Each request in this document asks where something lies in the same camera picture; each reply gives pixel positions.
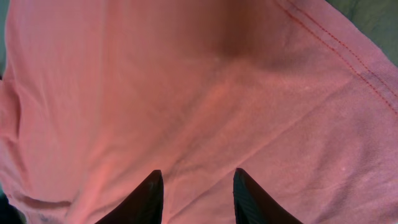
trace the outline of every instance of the red stitching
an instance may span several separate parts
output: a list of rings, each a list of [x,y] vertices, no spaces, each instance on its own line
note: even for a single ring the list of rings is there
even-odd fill
[[[306,31],[308,31],[311,35],[313,35],[316,39],[318,39],[321,43],[323,43],[325,46],[327,46],[331,51],[333,51],[335,54],[337,54],[337,56],[339,56],[340,59],[342,59],[342,61],[344,61],[345,64],[347,64],[347,66],[349,66],[349,68],[360,78],[362,79],[366,84],[368,84],[368,86],[387,104],[387,106],[398,116],[398,111],[396,111],[394,109],[394,107],[392,107],[392,105],[378,92],[378,90],[371,84],[369,83],[369,81],[367,81],[361,74],[359,74],[354,67],[346,60],[343,58],[343,56],[341,56],[340,53],[337,52],[336,49],[334,49],[333,47],[330,47],[325,41],[323,41],[320,37],[318,37],[314,32],[312,32],[308,27],[305,26],[305,24],[300,21],[299,19],[297,19],[296,17],[294,17],[293,15],[291,15],[291,13],[284,9],[276,0],[274,0],[274,2],[291,18],[293,19],[295,22],[297,22],[299,25],[301,25]]]
[[[315,19],[313,19],[305,11],[303,11],[302,9],[297,7],[291,0],[286,0],[286,1],[289,2],[291,5],[293,5],[293,7],[296,8],[296,10],[298,10],[299,12],[301,12],[302,14],[307,16],[313,23],[315,23],[319,28],[321,28],[321,30],[326,32],[330,37],[332,37],[335,41],[337,41],[345,49],[347,49],[370,74],[374,75],[396,98],[398,98],[398,95],[396,93],[394,93],[394,91],[392,91],[390,89],[390,87],[378,75],[376,75],[374,72],[370,71],[370,69],[362,62],[362,60],[346,44],[344,44],[342,41],[337,39],[337,37],[335,37],[333,34],[331,34],[329,31],[327,31],[325,28],[323,28]]]

